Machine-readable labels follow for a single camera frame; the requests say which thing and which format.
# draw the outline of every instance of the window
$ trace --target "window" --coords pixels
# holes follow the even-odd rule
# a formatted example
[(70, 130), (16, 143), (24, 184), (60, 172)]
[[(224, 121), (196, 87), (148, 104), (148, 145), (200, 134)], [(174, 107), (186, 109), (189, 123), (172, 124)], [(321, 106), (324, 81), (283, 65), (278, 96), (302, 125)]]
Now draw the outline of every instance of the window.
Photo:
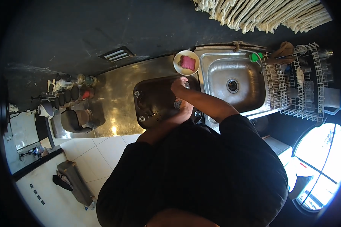
[(314, 176), (296, 201), (306, 210), (320, 210), (341, 182), (341, 126), (327, 123), (313, 128), (300, 140), (294, 156), (296, 174)]

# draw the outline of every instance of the white tile floor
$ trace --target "white tile floor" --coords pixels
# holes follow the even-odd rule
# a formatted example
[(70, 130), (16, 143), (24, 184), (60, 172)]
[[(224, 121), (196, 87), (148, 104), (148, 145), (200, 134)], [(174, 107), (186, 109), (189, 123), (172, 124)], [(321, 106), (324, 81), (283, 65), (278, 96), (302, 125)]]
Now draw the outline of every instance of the white tile floor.
[(71, 139), (61, 144), (69, 161), (77, 168), (95, 197), (117, 165), (125, 147), (140, 134), (90, 139)]

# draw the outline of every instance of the steak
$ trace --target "steak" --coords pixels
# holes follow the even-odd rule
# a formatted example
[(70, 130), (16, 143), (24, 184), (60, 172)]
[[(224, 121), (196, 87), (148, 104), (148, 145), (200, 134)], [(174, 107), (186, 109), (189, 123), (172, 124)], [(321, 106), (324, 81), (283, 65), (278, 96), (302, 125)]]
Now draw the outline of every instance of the steak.
[(178, 62), (178, 65), (184, 69), (190, 69), (192, 71), (195, 70), (196, 60), (194, 58), (182, 55), (181, 60)]

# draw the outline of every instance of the black shirt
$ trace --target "black shirt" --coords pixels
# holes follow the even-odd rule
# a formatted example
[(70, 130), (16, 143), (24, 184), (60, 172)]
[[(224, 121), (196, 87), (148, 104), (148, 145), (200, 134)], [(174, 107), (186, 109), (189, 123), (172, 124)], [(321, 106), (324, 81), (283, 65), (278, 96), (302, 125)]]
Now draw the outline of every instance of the black shirt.
[(267, 226), (288, 194), (283, 165), (248, 118), (219, 129), (185, 122), (155, 146), (129, 144), (99, 193), (100, 224), (143, 227), (177, 208), (220, 227)]

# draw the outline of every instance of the green sponge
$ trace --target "green sponge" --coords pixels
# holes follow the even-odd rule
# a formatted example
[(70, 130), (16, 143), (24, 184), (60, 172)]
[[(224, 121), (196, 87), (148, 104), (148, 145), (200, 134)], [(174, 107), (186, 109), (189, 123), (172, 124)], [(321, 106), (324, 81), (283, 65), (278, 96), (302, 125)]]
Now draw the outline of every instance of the green sponge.
[[(261, 59), (263, 59), (263, 54), (262, 53), (258, 53), (259, 57)], [(249, 54), (249, 59), (251, 62), (256, 62), (257, 60), (259, 60), (258, 56), (256, 56), (255, 53)]]

